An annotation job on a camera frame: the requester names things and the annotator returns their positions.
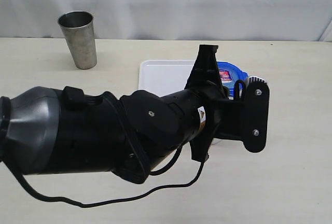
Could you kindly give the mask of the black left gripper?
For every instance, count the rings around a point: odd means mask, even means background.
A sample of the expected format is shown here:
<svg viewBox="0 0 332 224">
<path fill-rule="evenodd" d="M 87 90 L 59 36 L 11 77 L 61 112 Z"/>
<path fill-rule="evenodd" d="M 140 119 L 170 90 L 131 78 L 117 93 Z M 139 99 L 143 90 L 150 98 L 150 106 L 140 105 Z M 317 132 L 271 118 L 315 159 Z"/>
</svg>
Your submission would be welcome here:
<svg viewBox="0 0 332 224">
<path fill-rule="evenodd" d="M 216 61 L 217 45 L 200 45 L 185 89 L 196 93 L 205 109 L 205 126 L 190 141 L 191 158 L 206 161 L 214 138 L 241 141 L 252 153 L 266 146 L 270 90 L 268 84 L 246 86 L 237 80 L 233 99 L 226 95 Z"/>
</svg>

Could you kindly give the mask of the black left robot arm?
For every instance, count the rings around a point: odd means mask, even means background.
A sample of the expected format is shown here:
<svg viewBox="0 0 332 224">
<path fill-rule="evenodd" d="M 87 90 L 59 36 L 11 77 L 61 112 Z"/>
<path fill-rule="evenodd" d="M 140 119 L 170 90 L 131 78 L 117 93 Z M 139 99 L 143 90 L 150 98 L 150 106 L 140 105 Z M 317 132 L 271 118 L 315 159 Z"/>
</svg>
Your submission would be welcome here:
<svg viewBox="0 0 332 224">
<path fill-rule="evenodd" d="M 142 184 L 170 153 L 190 145 L 208 159 L 215 138 L 265 148 L 270 90 L 265 80 L 238 80 L 234 96 L 222 85 L 216 45 L 200 45 L 183 90 L 157 96 L 145 90 L 110 92 L 35 87 L 1 97 L 1 160 L 17 180 L 25 175 L 112 172 Z"/>
</svg>

